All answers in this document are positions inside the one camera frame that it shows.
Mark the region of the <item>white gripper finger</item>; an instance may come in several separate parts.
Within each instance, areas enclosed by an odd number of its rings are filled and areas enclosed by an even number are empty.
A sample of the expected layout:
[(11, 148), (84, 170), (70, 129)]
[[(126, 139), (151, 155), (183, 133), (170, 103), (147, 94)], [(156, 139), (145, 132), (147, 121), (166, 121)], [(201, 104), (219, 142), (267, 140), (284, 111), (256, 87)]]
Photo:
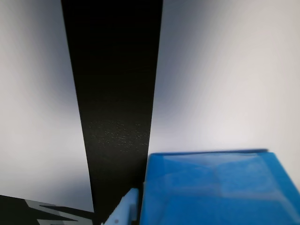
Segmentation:
[(132, 221), (137, 221), (138, 204), (139, 190), (131, 188), (102, 225), (130, 225)]

